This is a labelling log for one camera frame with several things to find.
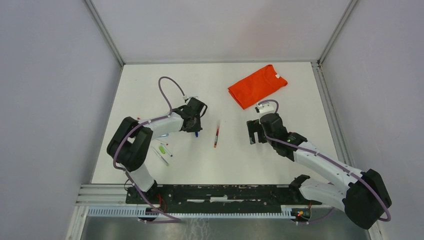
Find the red orange pen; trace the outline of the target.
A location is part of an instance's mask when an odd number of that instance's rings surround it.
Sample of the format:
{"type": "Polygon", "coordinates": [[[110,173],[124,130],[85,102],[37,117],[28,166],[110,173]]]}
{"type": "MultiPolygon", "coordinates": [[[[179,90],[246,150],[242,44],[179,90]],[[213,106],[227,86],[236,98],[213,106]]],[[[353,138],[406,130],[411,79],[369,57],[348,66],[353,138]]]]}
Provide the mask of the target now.
{"type": "Polygon", "coordinates": [[[218,139],[219,139],[219,132],[220,132],[220,127],[218,126],[215,132],[215,137],[214,137],[214,145],[213,147],[216,149],[217,148],[217,144],[218,144],[218,139]]]}

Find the thin blue-tip pen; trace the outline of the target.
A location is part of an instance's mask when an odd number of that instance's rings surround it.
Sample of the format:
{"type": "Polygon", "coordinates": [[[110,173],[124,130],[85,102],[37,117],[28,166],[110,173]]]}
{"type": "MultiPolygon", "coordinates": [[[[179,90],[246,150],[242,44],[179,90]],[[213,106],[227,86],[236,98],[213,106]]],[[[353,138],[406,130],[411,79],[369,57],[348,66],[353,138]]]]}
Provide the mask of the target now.
{"type": "Polygon", "coordinates": [[[173,157],[173,153],[167,148],[166,145],[162,145],[162,148],[164,149],[164,151],[170,156],[173,157]]]}

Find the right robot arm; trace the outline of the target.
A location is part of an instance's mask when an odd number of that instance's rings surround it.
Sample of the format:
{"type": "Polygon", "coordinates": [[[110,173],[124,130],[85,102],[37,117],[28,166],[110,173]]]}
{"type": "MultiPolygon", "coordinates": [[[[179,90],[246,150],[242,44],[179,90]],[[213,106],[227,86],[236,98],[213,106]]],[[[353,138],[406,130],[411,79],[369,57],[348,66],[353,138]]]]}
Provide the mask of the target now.
{"type": "Polygon", "coordinates": [[[389,222],[392,200],[381,175],[373,170],[354,168],[333,160],[306,137],[287,131],[278,113],[268,113],[246,123],[251,144],[268,143],[279,155],[303,165],[326,179],[297,177],[289,189],[295,204],[317,201],[343,211],[358,227],[368,230],[375,222],[389,222]]]}

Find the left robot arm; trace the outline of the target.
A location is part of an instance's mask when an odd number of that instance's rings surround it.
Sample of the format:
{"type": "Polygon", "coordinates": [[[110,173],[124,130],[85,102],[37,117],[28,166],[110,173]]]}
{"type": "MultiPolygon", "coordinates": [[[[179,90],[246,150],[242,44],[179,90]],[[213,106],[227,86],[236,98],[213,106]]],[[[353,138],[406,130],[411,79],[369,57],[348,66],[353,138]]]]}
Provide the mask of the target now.
{"type": "Polygon", "coordinates": [[[138,197],[145,204],[157,198],[156,180],[145,164],[151,141],[174,132],[196,133],[202,130],[201,117],[208,106],[195,97],[171,110],[170,115],[140,122],[130,116],[124,118],[107,145],[106,152],[113,158],[113,166],[124,171],[138,187],[138,197]]]}

